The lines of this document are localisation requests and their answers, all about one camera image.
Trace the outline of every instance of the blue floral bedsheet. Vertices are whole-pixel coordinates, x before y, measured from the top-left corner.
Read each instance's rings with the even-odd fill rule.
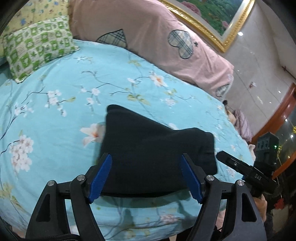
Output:
[[[252,164],[218,100],[123,48],[76,42],[79,51],[51,61],[21,84],[0,68],[0,215],[12,226],[26,229],[49,180],[71,181],[95,163],[109,104],[173,129],[212,132],[216,152]],[[218,162],[216,177],[234,182],[241,175]],[[71,203],[66,206],[75,232]],[[146,199],[102,196],[91,208],[107,240],[159,240],[191,227],[200,205],[179,191]]]

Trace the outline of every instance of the framed painting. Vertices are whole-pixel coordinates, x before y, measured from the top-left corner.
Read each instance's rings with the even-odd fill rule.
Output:
[[[247,19],[255,0],[159,0],[182,22],[226,52]]]

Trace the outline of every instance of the yellow floral fabric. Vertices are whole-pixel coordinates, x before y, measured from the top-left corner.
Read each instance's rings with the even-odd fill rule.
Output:
[[[33,23],[68,15],[69,0],[30,0],[8,23],[0,36],[0,58],[4,57],[3,37]]]

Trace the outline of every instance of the brown wooden frame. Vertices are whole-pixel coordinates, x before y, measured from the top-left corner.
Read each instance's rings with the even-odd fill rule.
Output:
[[[276,110],[274,115],[266,123],[266,125],[252,138],[251,143],[255,144],[260,136],[267,132],[276,133],[283,125],[285,119],[292,113],[296,106],[296,84],[292,84],[285,95],[279,108]],[[296,159],[296,152],[281,165],[273,175],[273,179],[284,172]]]

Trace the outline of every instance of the gold picture frame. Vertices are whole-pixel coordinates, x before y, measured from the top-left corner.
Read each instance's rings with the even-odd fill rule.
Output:
[[[242,3],[230,22],[228,28],[221,36],[210,24],[202,17],[195,14],[186,6],[176,0],[159,0],[163,3],[177,18],[185,24],[190,25],[193,30],[197,30],[210,41],[221,52],[225,53],[234,41],[237,33],[240,31],[246,21],[255,0],[242,0]]]

